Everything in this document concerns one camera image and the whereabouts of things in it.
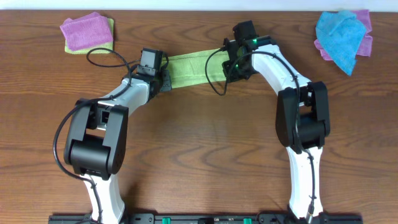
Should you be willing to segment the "light green cloth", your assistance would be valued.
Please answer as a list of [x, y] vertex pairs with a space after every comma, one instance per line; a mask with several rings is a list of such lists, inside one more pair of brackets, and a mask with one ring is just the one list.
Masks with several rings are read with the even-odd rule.
[[[205, 64], [208, 57], [215, 51], [216, 49], [204, 50], [169, 57], [167, 70], [172, 81], [172, 89], [207, 83]], [[229, 57], [226, 52], [216, 53], [210, 58], [207, 74], [211, 82], [226, 80], [221, 64], [227, 60]]]

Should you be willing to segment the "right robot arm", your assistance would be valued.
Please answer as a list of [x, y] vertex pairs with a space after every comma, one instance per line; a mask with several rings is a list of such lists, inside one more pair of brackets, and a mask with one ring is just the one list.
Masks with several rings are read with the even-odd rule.
[[289, 156], [292, 193], [289, 212], [295, 222], [320, 218], [320, 158], [330, 133], [328, 92], [323, 82], [301, 75], [270, 36], [257, 34], [252, 21], [233, 27], [224, 40], [229, 59], [222, 67], [227, 83], [262, 75], [277, 95], [275, 130]]

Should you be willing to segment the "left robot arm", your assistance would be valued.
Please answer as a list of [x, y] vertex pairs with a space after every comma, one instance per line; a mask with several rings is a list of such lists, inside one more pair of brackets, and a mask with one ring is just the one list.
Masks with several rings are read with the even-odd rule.
[[92, 213], [90, 223], [121, 223], [125, 203], [119, 192], [130, 115], [170, 87], [167, 63], [141, 61], [128, 68], [120, 85], [107, 95], [81, 99], [66, 116], [70, 120], [63, 158], [70, 175], [85, 183]]

